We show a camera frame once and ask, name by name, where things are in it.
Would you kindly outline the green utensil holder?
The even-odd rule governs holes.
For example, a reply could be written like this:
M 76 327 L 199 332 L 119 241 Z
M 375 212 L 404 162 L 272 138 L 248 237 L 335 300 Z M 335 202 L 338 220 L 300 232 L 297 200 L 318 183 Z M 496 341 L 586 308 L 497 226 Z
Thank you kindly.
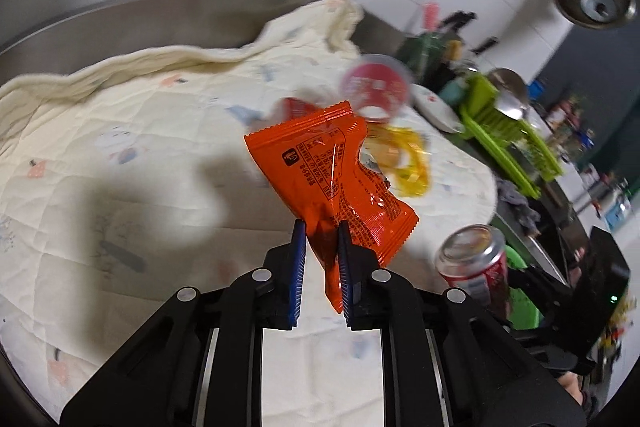
M 395 53 L 395 58 L 404 64 L 416 79 L 424 75 L 442 58 L 445 49 L 444 35 L 435 31 L 424 31 L 421 35 L 405 38 Z

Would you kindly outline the gold red drink bottle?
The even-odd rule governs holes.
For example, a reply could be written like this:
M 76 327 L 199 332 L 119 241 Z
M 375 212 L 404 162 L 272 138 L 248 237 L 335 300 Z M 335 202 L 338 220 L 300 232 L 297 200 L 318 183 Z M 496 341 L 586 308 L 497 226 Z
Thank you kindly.
M 277 101 L 273 107 L 269 121 L 273 124 L 282 124 L 282 122 L 285 121 L 305 117 L 317 112 L 319 109 L 320 107 L 316 104 L 289 96 L 288 98 L 281 98 L 281 100 Z

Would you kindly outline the steel bowl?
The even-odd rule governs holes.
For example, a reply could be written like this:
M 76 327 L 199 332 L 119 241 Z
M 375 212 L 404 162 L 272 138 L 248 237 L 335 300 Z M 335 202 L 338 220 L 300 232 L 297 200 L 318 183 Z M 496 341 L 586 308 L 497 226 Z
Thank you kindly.
M 512 120 L 521 120 L 529 109 L 527 84 L 516 72 L 496 68 L 488 72 L 489 82 L 497 88 L 495 109 Z

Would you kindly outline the orange snack packet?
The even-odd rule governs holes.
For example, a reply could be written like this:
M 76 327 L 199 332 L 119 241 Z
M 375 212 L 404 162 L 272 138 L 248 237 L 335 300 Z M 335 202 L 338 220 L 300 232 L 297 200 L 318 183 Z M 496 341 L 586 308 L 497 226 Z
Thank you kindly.
M 405 244 L 419 217 L 395 197 L 382 176 L 364 167 L 360 148 L 366 121 L 341 102 L 245 137 L 247 150 L 293 215 L 306 223 L 311 249 L 324 270 L 333 309 L 343 311 L 337 265 L 337 230 L 374 251 L 380 265 Z

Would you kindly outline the red instant noodle cup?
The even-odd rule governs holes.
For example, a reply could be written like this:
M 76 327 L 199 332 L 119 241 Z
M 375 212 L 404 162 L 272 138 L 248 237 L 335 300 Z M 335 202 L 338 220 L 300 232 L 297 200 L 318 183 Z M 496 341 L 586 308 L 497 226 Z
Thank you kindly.
M 357 115 L 372 124 L 387 124 L 409 103 L 413 80 L 396 58 L 364 54 L 349 66 L 338 87 Z

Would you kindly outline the white ceramic plate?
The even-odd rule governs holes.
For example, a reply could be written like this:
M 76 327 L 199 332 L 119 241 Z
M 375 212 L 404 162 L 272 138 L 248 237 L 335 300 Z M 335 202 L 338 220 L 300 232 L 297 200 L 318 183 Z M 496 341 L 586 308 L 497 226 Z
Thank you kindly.
M 413 84 L 411 96 L 416 110 L 439 131 L 460 134 L 465 130 L 454 110 L 433 91 L 420 84 Z

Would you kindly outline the red cola can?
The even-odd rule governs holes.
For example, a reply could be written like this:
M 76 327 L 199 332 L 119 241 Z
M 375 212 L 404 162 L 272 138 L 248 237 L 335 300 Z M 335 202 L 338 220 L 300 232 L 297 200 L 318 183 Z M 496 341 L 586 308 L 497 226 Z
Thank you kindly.
M 505 320 L 509 311 L 506 240 L 491 225 L 468 225 L 440 246 L 439 275 L 450 287 L 466 291 L 481 306 Z

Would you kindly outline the green mesh trash basket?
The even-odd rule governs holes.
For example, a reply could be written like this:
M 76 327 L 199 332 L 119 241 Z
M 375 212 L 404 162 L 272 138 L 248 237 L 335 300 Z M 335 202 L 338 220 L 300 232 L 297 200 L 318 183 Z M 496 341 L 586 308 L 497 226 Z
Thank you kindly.
M 511 246 L 506 246 L 506 265 L 509 269 L 524 270 L 526 262 Z M 508 319 L 514 329 L 536 329 L 541 321 L 541 314 L 533 301 L 520 288 L 510 287 Z

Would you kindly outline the yellow plastic pouch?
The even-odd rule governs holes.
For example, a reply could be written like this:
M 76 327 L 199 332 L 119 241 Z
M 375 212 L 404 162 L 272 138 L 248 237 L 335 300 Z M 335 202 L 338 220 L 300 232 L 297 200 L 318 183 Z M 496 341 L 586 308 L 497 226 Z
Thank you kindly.
M 401 197 L 420 197 L 431 187 L 426 141 L 410 128 L 368 124 L 367 165 L 378 169 Z

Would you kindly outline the grey dish rag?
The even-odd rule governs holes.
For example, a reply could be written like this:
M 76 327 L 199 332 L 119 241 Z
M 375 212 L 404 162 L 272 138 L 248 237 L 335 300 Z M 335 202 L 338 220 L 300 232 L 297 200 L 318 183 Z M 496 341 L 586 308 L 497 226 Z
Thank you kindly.
M 528 199 L 518 191 L 518 187 L 514 183 L 498 179 L 496 184 L 498 199 L 511 209 L 525 235 L 537 237 L 540 234 L 537 227 L 540 214 L 529 206 Z

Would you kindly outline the cream quilted cloth mat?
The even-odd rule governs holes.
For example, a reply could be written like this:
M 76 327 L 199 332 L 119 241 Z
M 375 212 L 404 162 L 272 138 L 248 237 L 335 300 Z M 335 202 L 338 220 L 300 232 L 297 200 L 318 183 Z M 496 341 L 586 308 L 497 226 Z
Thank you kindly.
M 1 88 L 1 344 L 55 421 L 175 291 L 227 286 L 285 243 L 294 217 L 244 134 L 296 96 L 336 103 L 360 53 L 350 0 L 307 4 L 238 50 L 166 46 Z M 440 244 L 497 206 L 488 167 L 413 109 L 430 188 L 391 268 L 433 291 Z M 382 426 L 380 337 L 351 333 L 308 249 L 302 316 L 265 332 L 262 425 Z

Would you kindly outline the black handled knife right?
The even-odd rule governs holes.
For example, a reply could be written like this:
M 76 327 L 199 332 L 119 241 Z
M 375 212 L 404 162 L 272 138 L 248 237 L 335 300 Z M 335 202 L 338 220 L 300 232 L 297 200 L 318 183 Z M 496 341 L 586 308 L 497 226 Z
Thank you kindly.
M 471 53 L 475 56 L 482 55 L 499 42 L 498 37 L 490 37 L 485 39 L 479 46 L 471 50 Z

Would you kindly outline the teal soap bottle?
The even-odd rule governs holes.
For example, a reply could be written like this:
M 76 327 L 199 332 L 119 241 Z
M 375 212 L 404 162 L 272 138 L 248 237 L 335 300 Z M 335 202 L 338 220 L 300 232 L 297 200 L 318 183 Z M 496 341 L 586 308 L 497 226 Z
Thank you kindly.
M 438 96 L 448 106 L 455 108 L 464 99 L 466 89 L 468 89 L 468 83 L 466 82 L 466 79 L 463 77 L 458 77 L 447 82 L 442 90 L 439 91 Z

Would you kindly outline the black handled cleaver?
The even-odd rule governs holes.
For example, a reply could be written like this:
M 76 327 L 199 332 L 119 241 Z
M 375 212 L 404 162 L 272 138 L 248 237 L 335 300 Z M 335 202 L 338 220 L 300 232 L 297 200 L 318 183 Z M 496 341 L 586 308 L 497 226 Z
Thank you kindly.
M 438 30 L 442 32 L 452 31 L 458 32 L 468 23 L 477 19 L 475 12 L 457 11 L 445 17 L 438 26 Z

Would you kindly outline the green dish rack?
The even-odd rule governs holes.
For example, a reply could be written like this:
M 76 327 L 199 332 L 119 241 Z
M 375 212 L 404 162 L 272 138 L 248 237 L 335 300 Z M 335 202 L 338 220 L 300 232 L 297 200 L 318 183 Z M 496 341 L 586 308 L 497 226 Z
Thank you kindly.
M 558 155 L 525 120 L 495 108 L 498 89 L 482 74 L 468 77 L 459 105 L 464 139 L 475 139 L 520 192 L 540 199 L 542 187 L 561 176 Z

